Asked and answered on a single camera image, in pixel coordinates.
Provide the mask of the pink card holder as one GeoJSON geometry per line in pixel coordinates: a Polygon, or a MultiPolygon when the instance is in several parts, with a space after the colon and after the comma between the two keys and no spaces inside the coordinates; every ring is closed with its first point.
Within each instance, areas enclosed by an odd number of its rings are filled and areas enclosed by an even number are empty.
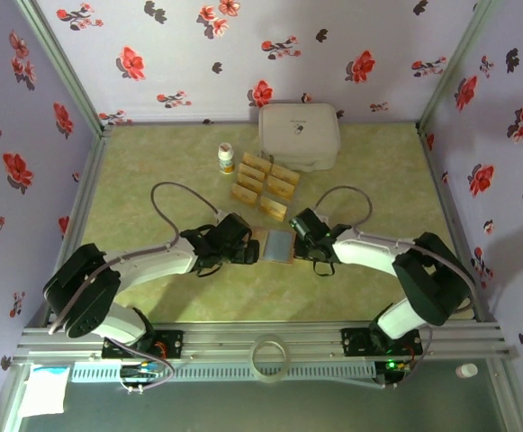
{"type": "Polygon", "coordinates": [[[267,229],[268,238],[264,260],[274,264],[292,265],[294,261],[294,234],[291,231],[267,229]]]}

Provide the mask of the clear acrylic card stand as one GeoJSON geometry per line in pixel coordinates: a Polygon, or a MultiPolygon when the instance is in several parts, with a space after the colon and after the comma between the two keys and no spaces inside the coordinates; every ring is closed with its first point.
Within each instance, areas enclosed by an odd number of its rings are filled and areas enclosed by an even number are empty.
{"type": "Polygon", "coordinates": [[[264,196],[267,196],[268,198],[272,199],[272,200],[275,200],[281,204],[284,204],[286,205],[287,207],[289,206],[289,204],[292,202],[291,201],[286,201],[285,199],[282,199],[281,197],[279,196],[275,196],[273,194],[270,194],[267,190],[266,190],[266,180],[267,178],[271,175],[270,172],[269,173],[265,173],[266,174],[266,178],[265,178],[265,182],[263,183],[263,191],[258,193],[258,198],[257,198],[257,204],[256,206],[254,207],[255,209],[257,209],[259,212],[261,212],[259,209],[258,209],[258,204],[259,204],[259,198],[261,195],[264,195],[264,196]]]}

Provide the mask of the small white-capped pill bottle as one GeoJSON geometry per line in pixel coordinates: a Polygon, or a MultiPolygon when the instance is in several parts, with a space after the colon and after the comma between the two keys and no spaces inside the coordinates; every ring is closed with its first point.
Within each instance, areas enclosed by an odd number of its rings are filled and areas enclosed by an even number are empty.
{"type": "Polygon", "coordinates": [[[234,149],[229,143],[221,143],[218,147],[218,162],[223,174],[230,174],[234,171],[234,149]]]}

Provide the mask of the white zip case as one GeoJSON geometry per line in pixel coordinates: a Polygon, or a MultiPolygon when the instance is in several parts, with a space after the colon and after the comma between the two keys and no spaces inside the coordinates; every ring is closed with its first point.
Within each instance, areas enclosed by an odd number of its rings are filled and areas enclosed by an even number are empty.
{"type": "Polygon", "coordinates": [[[270,103],[258,114],[259,152],[293,171],[335,166],[341,147],[338,117],[328,103],[270,103]]]}

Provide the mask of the clear tape roll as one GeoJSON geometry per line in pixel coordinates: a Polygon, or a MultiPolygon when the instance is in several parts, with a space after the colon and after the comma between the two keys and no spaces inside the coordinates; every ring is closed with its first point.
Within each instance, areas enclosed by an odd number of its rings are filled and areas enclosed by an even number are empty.
{"type": "Polygon", "coordinates": [[[258,338],[249,349],[248,363],[251,373],[261,383],[279,383],[285,378],[290,370],[291,366],[291,353],[285,342],[277,335],[265,335],[258,338]],[[257,366],[256,356],[262,346],[270,345],[278,349],[283,357],[283,363],[281,369],[277,373],[264,373],[257,366]]]}

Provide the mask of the white paper sheet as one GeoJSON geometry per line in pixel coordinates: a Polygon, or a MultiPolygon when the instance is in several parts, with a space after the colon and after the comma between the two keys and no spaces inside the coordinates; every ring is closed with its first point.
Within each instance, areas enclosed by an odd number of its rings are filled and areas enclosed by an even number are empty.
{"type": "Polygon", "coordinates": [[[18,414],[21,418],[62,414],[69,366],[31,366],[18,414]]]}

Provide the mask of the long aluminium frame rail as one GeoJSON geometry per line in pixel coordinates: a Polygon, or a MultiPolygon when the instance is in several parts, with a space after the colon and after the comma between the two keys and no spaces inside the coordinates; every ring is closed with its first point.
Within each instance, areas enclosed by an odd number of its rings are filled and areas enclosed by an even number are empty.
{"type": "MultiPolygon", "coordinates": [[[[336,363],[350,360],[344,356],[343,347],[347,343],[341,337],[341,330],[367,329],[368,325],[364,321],[243,321],[168,323],[156,328],[184,332],[177,364],[245,363],[250,349],[263,337],[280,338],[295,363],[336,363]]],[[[427,349],[427,360],[505,360],[518,353],[506,342],[496,322],[452,320],[432,331],[422,328],[419,339],[427,349]]],[[[103,347],[104,339],[96,334],[70,339],[62,332],[51,335],[45,328],[28,328],[12,354],[12,363],[99,361],[103,347]]]]}

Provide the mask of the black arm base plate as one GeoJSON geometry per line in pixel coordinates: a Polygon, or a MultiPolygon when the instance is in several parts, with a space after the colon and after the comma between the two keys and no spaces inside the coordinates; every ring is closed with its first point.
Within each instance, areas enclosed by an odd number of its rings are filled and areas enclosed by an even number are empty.
{"type": "MultiPolygon", "coordinates": [[[[179,359],[184,346],[184,332],[182,330],[153,330],[139,341],[128,346],[146,355],[162,359],[179,359]]],[[[110,339],[104,340],[102,348],[103,359],[133,358],[134,354],[116,345],[110,339]]]]}
{"type": "Polygon", "coordinates": [[[377,329],[343,328],[340,336],[344,356],[420,356],[423,353],[417,330],[391,339],[377,329]]]}

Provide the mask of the aluminium side rail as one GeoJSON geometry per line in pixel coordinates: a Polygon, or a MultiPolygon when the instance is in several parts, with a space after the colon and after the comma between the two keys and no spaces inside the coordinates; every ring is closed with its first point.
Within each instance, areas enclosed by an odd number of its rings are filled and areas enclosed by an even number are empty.
{"type": "Polygon", "coordinates": [[[484,297],[486,291],[481,286],[479,275],[470,263],[470,259],[473,257],[473,249],[469,245],[464,232],[461,215],[455,205],[455,199],[451,189],[453,183],[451,180],[448,180],[447,183],[445,183],[442,179],[442,175],[446,170],[442,167],[441,162],[432,155],[431,150],[428,148],[428,135],[421,126],[420,121],[415,122],[415,128],[419,135],[419,141],[423,147],[428,167],[435,183],[437,196],[446,220],[447,230],[453,244],[455,255],[474,279],[474,288],[471,289],[473,318],[485,322],[496,321],[490,311],[489,304],[484,297]]]}
{"type": "Polygon", "coordinates": [[[108,265],[104,252],[93,243],[81,245],[80,240],[93,200],[105,144],[106,138],[96,142],[86,170],[81,175],[77,200],[63,240],[61,260],[42,290],[47,305],[56,315],[49,327],[51,335],[63,330],[68,337],[79,338],[91,329],[89,325],[83,331],[79,329],[78,321],[86,316],[87,307],[79,306],[77,301],[86,298],[86,288],[108,265]]]}

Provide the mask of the aluminium corner post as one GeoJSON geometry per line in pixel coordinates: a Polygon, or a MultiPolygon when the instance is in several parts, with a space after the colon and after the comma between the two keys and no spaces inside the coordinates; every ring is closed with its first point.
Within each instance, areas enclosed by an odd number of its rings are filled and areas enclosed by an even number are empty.
{"type": "Polygon", "coordinates": [[[473,9],[472,18],[469,21],[460,41],[457,43],[450,60],[448,60],[447,67],[442,77],[439,78],[437,87],[432,96],[429,98],[422,115],[415,123],[416,131],[421,138],[426,133],[426,126],[431,120],[434,111],[441,103],[441,100],[445,97],[446,90],[453,81],[454,75],[463,65],[464,59],[469,54],[473,46],[480,39],[487,22],[490,20],[490,16],[494,14],[494,11],[497,9],[497,7],[504,1],[505,0],[475,0],[475,7],[473,9]]]}
{"type": "Polygon", "coordinates": [[[37,1],[14,0],[14,2],[24,19],[32,27],[33,34],[58,72],[63,84],[77,104],[79,111],[85,117],[90,129],[97,137],[102,137],[105,127],[99,120],[94,105],[37,1]]]}

